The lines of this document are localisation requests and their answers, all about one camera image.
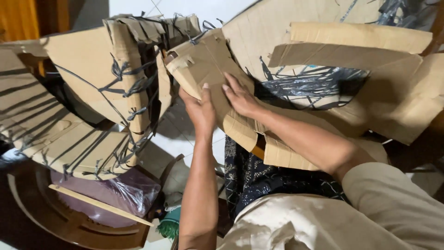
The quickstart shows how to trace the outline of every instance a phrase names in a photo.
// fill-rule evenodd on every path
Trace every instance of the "beige shirt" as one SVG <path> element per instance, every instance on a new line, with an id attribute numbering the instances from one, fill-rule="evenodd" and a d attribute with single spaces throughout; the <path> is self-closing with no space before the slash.
<path id="1" fill-rule="evenodd" d="M 342 185 L 353 207 L 305 194 L 254 201 L 218 249 L 444 249 L 444 205 L 397 168 L 365 163 Z"/>

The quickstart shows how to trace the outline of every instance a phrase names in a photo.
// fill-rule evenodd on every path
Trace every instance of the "purple object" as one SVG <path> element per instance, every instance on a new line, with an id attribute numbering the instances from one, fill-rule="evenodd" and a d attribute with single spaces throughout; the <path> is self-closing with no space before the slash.
<path id="1" fill-rule="evenodd" d="M 148 213 L 160 191 L 159 184 L 135 168 L 106 181 L 92 181 L 71 176 L 67 176 L 65 180 L 63 174 L 59 172 L 51 172 L 51 180 L 53 184 L 86 195 L 141 218 Z M 124 227 L 136 223 L 136 221 L 66 194 L 60 192 L 57 192 L 57 194 L 71 209 L 85 213 L 89 218 L 102 225 Z"/>

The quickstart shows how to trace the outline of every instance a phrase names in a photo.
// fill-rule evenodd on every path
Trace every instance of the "forearm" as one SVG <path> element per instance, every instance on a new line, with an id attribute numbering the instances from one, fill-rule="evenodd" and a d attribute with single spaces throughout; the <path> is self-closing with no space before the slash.
<path id="1" fill-rule="evenodd" d="M 317 126 L 269 110 L 261 110 L 253 118 L 271 129 L 295 152 L 339 181 L 352 167 L 374 161 L 367 152 L 346 138 Z"/>
<path id="2" fill-rule="evenodd" d="M 182 199 L 179 249 L 215 249 L 218 195 L 211 137 L 198 137 Z"/>

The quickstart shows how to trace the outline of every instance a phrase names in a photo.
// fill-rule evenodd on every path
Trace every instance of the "hand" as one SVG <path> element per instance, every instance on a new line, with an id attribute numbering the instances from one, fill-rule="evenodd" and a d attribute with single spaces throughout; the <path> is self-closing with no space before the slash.
<path id="1" fill-rule="evenodd" d="M 179 96 L 185 103 L 186 112 L 190 116 L 196 130 L 196 140 L 212 139 L 213 130 L 216 125 L 216 111 L 211 103 L 211 93 L 208 83 L 204 83 L 202 88 L 202 100 L 190 96 L 183 88 L 179 89 Z"/>
<path id="2" fill-rule="evenodd" d="M 253 118 L 263 110 L 246 86 L 241 86 L 239 81 L 227 72 L 224 72 L 224 76 L 230 86 L 224 84 L 222 88 L 236 112 L 243 116 Z"/>

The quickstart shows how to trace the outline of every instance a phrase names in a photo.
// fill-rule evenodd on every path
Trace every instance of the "green fringe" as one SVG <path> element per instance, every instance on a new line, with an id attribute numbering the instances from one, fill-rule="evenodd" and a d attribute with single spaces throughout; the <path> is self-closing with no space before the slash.
<path id="1" fill-rule="evenodd" d="M 160 233 L 164 238 L 174 240 L 179 235 L 179 224 L 171 221 L 161 221 L 156 228 L 156 232 Z"/>

